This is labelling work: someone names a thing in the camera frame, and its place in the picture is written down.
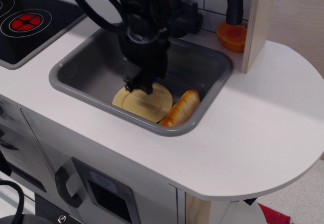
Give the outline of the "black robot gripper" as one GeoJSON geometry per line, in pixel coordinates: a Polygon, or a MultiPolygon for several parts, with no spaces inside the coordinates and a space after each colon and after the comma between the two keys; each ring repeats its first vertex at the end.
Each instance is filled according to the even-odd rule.
{"type": "Polygon", "coordinates": [[[131,93],[140,89],[147,95],[153,92],[152,77],[140,80],[140,72],[147,71],[155,77],[165,77],[168,67],[167,50],[170,48],[169,35],[168,30],[163,31],[155,41],[147,44],[135,43],[126,35],[117,36],[121,52],[130,62],[124,75],[126,91],[131,93]]]}

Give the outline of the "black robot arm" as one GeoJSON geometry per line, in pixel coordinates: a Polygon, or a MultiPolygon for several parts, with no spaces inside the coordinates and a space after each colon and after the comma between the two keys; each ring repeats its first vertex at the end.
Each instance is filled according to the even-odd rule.
{"type": "Polygon", "coordinates": [[[167,0],[108,0],[122,19],[117,24],[97,14],[86,0],[75,1],[97,25],[118,35],[121,52],[130,64],[124,75],[125,89],[151,94],[153,83],[167,71],[171,45],[167,0]]]}

